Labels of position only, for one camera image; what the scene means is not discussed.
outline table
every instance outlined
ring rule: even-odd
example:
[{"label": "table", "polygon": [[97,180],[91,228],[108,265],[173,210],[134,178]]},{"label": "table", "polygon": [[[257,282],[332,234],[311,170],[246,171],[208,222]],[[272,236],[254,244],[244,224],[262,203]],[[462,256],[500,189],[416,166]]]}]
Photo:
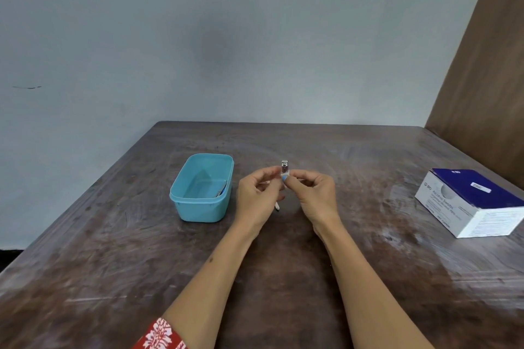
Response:
[{"label": "table", "polygon": [[[214,224],[180,220],[169,188],[201,152],[235,160]],[[414,198],[427,170],[474,168],[524,194],[420,127],[159,122],[0,275],[0,347],[129,348],[231,225],[253,170],[334,177],[341,218],[437,348],[524,347],[524,224],[455,239]],[[288,194],[233,284],[217,348],[351,347],[328,255]]]}]

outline dark floor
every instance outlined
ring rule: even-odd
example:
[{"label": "dark floor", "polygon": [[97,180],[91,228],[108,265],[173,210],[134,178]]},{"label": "dark floor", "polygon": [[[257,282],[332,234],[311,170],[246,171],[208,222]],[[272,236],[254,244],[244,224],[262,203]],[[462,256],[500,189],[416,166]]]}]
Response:
[{"label": "dark floor", "polygon": [[22,253],[22,250],[0,250],[0,272],[3,271],[17,256]]}]

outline forearm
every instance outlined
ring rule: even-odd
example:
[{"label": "forearm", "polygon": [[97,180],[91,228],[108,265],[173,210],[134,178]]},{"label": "forearm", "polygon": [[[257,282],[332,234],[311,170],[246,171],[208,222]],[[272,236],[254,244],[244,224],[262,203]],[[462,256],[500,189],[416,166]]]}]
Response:
[{"label": "forearm", "polygon": [[355,349],[432,348],[342,223],[317,229],[331,258]]},{"label": "forearm", "polygon": [[190,349],[212,349],[227,297],[256,234],[233,224],[163,318]]}]

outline plastic bin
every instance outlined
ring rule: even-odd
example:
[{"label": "plastic bin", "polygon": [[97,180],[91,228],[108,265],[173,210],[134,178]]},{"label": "plastic bin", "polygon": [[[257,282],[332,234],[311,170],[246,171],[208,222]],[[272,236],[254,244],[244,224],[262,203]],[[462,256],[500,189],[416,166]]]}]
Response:
[{"label": "plastic bin", "polygon": [[197,153],[187,159],[169,192],[182,220],[217,222],[224,218],[234,165],[229,155]]}]

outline hand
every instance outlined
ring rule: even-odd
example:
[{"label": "hand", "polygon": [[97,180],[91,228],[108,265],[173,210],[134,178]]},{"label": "hand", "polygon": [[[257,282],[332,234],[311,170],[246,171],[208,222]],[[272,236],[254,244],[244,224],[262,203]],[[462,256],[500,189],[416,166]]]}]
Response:
[{"label": "hand", "polygon": [[291,170],[284,184],[297,194],[304,214],[313,224],[316,233],[321,225],[341,223],[337,211],[335,181],[329,175]]},{"label": "hand", "polygon": [[275,203],[284,199],[280,195],[280,190],[284,189],[280,170],[281,166],[262,168],[239,181],[235,223],[252,229],[255,235],[268,220]]}]

